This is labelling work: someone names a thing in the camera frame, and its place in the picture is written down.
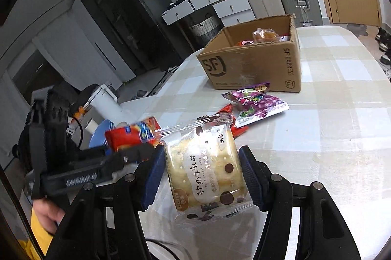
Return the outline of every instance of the human hand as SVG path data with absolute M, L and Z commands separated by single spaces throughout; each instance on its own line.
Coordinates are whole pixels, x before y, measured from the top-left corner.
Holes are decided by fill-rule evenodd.
M 65 212 L 46 198 L 34 200 L 33 209 L 42 227 L 54 235 L 57 230 L 55 222 L 59 224 L 65 216 Z

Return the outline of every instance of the metal bolt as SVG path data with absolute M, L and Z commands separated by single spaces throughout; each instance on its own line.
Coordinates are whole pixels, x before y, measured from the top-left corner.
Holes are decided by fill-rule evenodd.
M 270 178 L 275 182 L 279 182 L 282 180 L 282 176 L 280 174 L 272 174 Z
M 85 183 L 85 184 L 83 185 L 83 189 L 84 189 L 84 190 L 90 190 L 90 189 L 93 188 L 93 187 L 94 187 L 94 184 L 91 183 L 91 182 Z
M 317 190 L 321 190 L 323 188 L 322 183 L 319 183 L 319 182 L 314 182 L 313 185 L 314 185 L 314 188 Z
M 134 174 L 127 174 L 125 175 L 125 181 L 126 182 L 133 182 L 136 179 L 136 176 Z

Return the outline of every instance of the purple snack package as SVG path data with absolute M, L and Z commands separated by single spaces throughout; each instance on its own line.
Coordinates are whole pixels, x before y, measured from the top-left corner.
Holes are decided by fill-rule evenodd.
M 259 84 L 222 95 L 224 98 L 242 105 L 242 110 L 235 122 L 237 128 L 289 109 L 289 105 L 285 101 L 265 94 L 269 87 L 269 83 Z

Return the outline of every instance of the white tablecloth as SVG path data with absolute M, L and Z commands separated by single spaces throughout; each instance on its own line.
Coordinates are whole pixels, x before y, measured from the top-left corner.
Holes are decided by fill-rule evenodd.
M 320 181 L 333 197 L 362 259 L 391 235 L 391 85 L 368 50 L 339 26 L 298 29 L 302 91 L 271 93 L 291 109 L 257 122 L 235 140 L 292 183 Z M 228 102 L 213 89 L 193 54 L 152 100 L 143 117 L 160 125 L 214 114 Z M 294 208 L 286 259 L 296 252 Z M 230 219 L 178 227 L 167 175 L 155 202 L 140 213 L 145 237 L 177 242 L 193 259 L 252 259 L 266 214 L 252 207 Z

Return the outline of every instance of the cardboard box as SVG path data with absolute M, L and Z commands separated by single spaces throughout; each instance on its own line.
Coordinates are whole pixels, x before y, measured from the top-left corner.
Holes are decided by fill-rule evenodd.
M 235 46 L 252 40 L 258 28 L 271 28 L 280 36 L 289 34 L 290 41 Z M 271 91 L 301 90 L 300 47 L 291 15 L 224 27 L 197 58 L 215 89 L 235 90 L 270 82 Z

